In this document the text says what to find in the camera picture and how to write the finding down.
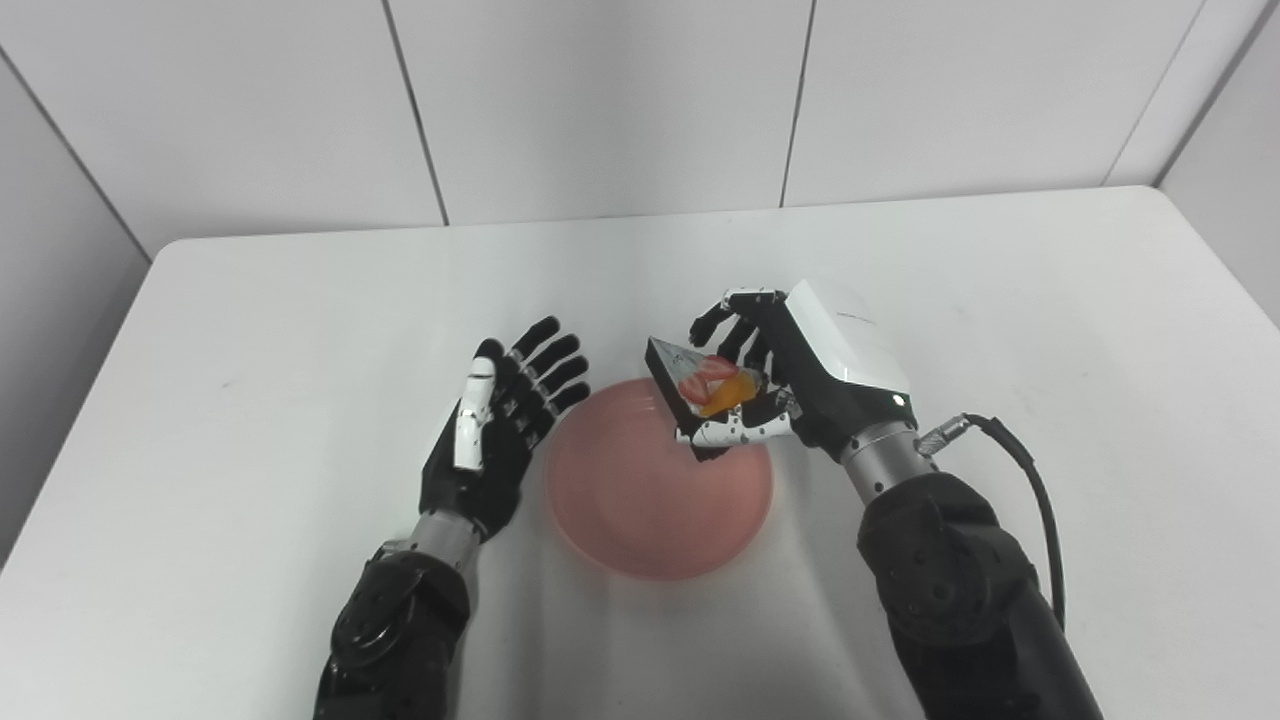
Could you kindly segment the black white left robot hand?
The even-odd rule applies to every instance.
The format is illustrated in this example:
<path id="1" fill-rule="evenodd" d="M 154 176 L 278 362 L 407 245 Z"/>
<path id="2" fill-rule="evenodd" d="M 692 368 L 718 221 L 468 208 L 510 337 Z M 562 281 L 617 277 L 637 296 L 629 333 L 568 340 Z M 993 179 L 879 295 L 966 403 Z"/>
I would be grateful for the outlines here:
<path id="1" fill-rule="evenodd" d="M 489 541 L 513 519 L 536 447 L 591 393 L 589 361 L 558 316 L 544 316 L 512 345 L 476 348 L 458 400 L 424 464 L 422 515 L 447 512 Z"/>

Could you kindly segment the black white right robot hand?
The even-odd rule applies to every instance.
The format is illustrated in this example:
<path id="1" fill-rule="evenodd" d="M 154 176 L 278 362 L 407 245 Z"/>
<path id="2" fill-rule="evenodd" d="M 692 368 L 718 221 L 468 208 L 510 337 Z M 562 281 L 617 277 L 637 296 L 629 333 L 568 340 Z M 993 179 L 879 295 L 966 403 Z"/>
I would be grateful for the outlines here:
<path id="1" fill-rule="evenodd" d="M 675 418 L 675 438 L 699 461 L 728 448 L 795 436 L 840 459 L 881 425 L 918 430 L 910 383 L 881 325 L 840 283 L 805 279 L 791 290 L 732 288 L 692 320 L 678 354 L 692 355 L 730 323 L 714 356 L 756 380 L 751 398 L 712 410 L 682 396 L 658 340 L 646 364 Z"/>

